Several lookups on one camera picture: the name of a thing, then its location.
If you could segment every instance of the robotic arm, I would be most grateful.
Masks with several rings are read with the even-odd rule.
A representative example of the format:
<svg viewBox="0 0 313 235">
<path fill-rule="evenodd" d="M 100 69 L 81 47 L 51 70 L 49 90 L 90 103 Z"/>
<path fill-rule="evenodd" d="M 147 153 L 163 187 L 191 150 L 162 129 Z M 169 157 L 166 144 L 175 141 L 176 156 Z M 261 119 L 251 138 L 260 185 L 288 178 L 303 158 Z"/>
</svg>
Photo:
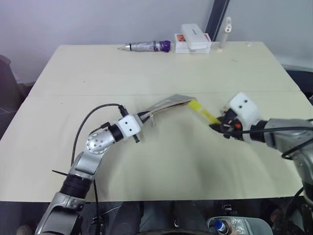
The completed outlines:
<svg viewBox="0 0 313 235">
<path fill-rule="evenodd" d="M 221 123 L 210 127 L 226 138 L 266 143 L 293 160 L 302 179 L 304 197 L 313 207 L 313 125 L 310 120 L 262 120 L 257 106 L 244 93 L 234 96 L 224 108 Z"/>
<path fill-rule="evenodd" d="M 88 136 L 86 148 L 75 159 L 61 190 L 44 213 L 35 234 L 79 234 L 82 217 L 78 214 L 109 146 L 140 132 L 143 122 L 138 115 L 126 115 L 115 124 L 106 123 L 103 132 Z"/>
</svg>

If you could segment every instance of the black cable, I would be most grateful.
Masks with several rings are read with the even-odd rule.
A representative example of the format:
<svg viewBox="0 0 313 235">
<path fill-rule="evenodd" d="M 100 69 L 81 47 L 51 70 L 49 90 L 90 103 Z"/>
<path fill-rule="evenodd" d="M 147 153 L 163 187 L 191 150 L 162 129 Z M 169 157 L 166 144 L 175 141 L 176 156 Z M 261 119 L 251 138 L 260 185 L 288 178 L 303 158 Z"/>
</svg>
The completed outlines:
<svg viewBox="0 0 313 235">
<path fill-rule="evenodd" d="M 292 208 L 292 205 L 294 204 L 294 201 L 296 200 L 296 198 L 303 192 L 303 187 L 301 189 L 299 189 L 299 191 L 293 196 L 293 198 L 289 201 L 288 205 L 287 205 L 287 209 L 286 212 L 284 214 L 283 217 L 283 230 L 285 231 L 284 234 L 287 234 L 287 222 L 288 222 L 288 218 L 290 216 L 290 211 Z"/>
<path fill-rule="evenodd" d="M 58 173 L 58 174 L 60 174 L 60 175 L 67 176 L 66 173 L 63 173 L 63 172 L 60 172 L 60 171 L 57 171 L 57 170 L 51 170 L 51 171 L 54 172 L 54 173 Z"/>
<path fill-rule="evenodd" d="M 99 211 L 99 200 L 98 200 L 98 191 L 96 186 L 96 180 L 93 180 L 93 189 L 94 189 L 94 197 L 96 199 L 96 215 L 97 215 L 97 227 L 95 234 L 99 234 L 100 232 L 100 211 Z"/>
<path fill-rule="evenodd" d="M 292 160 L 292 158 L 291 157 L 287 157 L 287 155 L 289 155 L 290 153 L 293 153 L 293 152 L 299 150 L 300 148 L 303 148 L 303 147 L 305 147 L 305 146 L 307 146 L 307 145 L 309 145 L 311 143 L 313 143 L 313 138 L 309 139 L 308 141 L 305 141 L 305 142 L 303 142 L 303 143 L 301 143 L 299 145 L 297 145 L 296 147 L 293 147 L 293 148 L 287 150 L 286 152 L 284 152 L 282 154 L 282 158 L 288 159 L 288 160 Z"/>
<path fill-rule="evenodd" d="M 89 133 L 89 135 L 91 135 L 92 133 L 95 133 L 96 131 L 98 131 L 98 130 L 100 130 L 101 129 L 101 127 L 98 127 L 98 128 L 96 128 L 96 129 L 94 129 L 93 131 L 91 131 L 90 133 Z"/>
<path fill-rule="evenodd" d="M 117 106 L 117 107 L 123 107 L 122 105 L 119 105 L 119 104 L 103 104 L 103 105 L 99 105 L 98 107 L 95 107 L 93 110 L 91 110 L 87 116 L 84 118 L 84 120 L 82 121 L 82 123 L 80 124 L 79 128 L 78 128 L 78 131 L 76 133 L 76 136 L 75 136 L 75 140 L 74 140 L 74 144 L 73 144 L 73 150 L 72 150 L 72 158 L 71 158 L 71 161 L 70 161 L 70 165 L 73 165 L 73 162 L 74 162 L 74 158 L 75 158 L 75 150 L 76 150 L 76 145 L 77 145 L 77 140 L 78 140 L 78 137 L 79 137 L 79 134 L 83 128 L 83 126 L 85 125 L 87 119 L 90 117 L 91 114 L 93 114 L 95 111 L 97 111 L 98 109 L 101 109 L 103 107 L 109 107 L 109 106 Z M 91 134 L 97 130 L 100 130 L 101 127 L 93 130 L 91 132 Z M 94 196 L 95 196 L 95 201 L 96 201 L 96 214 L 97 214 L 97 227 L 96 227 L 96 234 L 98 235 L 99 232 L 100 232 L 100 213 L 99 213 L 99 200 L 98 200 L 98 192 L 97 192 L 97 186 L 96 186 L 96 180 L 94 179 L 93 180 L 93 188 L 94 188 Z"/>
<path fill-rule="evenodd" d="M 276 127 L 276 128 L 248 130 L 248 131 L 230 131 L 230 132 L 224 132 L 224 133 L 232 135 L 232 134 L 250 134 L 250 133 L 264 133 L 264 132 L 276 132 L 276 131 L 295 131 L 295 130 L 313 131 L 313 127 L 290 126 L 290 127 Z"/>
<path fill-rule="evenodd" d="M 74 140 L 73 151 L 72 151 L 72 158 L 71 158 L 71 161 L 70 161 L 70 162 L 71 162 L 71 165 L 73 164 L 74 158 L 75 158 L 75 149 L 76 149 L 76 145 L 77 145 L 78 136 L 79 136 L 80 131 L 82 130 L 82 128 L 83 128 L 85 122 L 86 122 L 87 119 L 90 117 L 90 115 L 93 114 L 95 111 L 97 111 L 98 109 L 101 109 L 101 108 L 103 108 L 103 107 L 108 107 L 108 106 L 117 106 L 117 107 L 119 107 L 119 106 L 121 106 L 121 105 L 119 105 L 119 104 L 103 104 L 103 105 L 100 105 L 100 106 L 98 106 L 98 107 L 95 107 L 93 110 L 91 110 L 91 111 L 87 114 L 87 116 L 85 117 L 85 119 L 83 120 L 83 122 L 80 124 L 80 126 L 79 126 L 79 128 L 78 128 L 78 131 L 77 131 L 77 133 L 76 133 L 76 136 L 75 136 L 75 140 Z"/>
</svg>

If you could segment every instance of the beige table surface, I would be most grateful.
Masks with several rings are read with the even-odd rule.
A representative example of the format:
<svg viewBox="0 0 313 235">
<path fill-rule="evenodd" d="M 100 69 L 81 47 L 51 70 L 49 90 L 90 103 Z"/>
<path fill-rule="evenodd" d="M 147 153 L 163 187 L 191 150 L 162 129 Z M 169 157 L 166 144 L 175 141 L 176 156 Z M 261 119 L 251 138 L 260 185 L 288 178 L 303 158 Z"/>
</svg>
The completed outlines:
<svg viewBox="0 0 313 235">
<path fill-rule="evenodd" d="M 130 113 L 172 94 L 195 96 L 214 115 L 237 92 L 264 119 L 311 118 L 313 108 L 263 43 L 228 43 L 208 55 L 138 53 L 111 46 L 61 46 L 0 141 L 0 200 L 50 201 L 67 172 L 76 131 L 95 106 Z M 114 107 L 87 121 L 78 140 L 120 118 Z M 188 107 L 156 116 L 141 142 L 113 145 L 97 174 L 101 201 L 240 199 L 291 196 L 301 180 L 293 162 L 265 144 L 226 140 Z M 88 200 L 93 200 L 90 190 Z"/>
</svg>

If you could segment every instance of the wall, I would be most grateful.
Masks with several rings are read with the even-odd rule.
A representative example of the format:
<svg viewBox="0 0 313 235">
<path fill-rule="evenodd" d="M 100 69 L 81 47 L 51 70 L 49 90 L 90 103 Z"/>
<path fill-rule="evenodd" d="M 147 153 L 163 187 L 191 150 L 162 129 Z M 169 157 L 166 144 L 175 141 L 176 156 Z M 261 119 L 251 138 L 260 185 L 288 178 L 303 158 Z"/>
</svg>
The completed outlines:
<svg viewBox="0 0 313 235">
<path fill-rule="evenodd" d="M 213 0 L 1 0 L 0 54 L 35 81 L 63 44 L 173 40 L 180 25 L 204 31 Z"/>
<path fill-rule="evenodd" d="M 312 0 L 230 0 L 225 16 L 229 41 L 263 41 L 284 67 L 313 71 Z"/>
</svg>

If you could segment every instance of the yellow handle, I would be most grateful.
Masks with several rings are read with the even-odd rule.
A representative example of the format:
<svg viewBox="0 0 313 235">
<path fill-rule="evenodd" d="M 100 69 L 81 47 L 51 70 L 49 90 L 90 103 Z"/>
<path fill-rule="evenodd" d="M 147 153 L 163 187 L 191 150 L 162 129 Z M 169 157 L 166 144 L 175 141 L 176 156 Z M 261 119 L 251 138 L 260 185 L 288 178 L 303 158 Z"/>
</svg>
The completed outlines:
<svg viewBox="0 0 313 235">
<path fill-rule="evenodd" d="M 210 114 L 207 110 L 205 110 L 199 102 L 197 102 L 195 99 L 191 100 L 188 103 L 189 108 L 191 108 L 193 111 L 196 111 L 200 113 L 205 119 L 207 119 L 212 124 L 220 124 L 221 122 L 214 117 L 212 114 Z"/>
</svg>

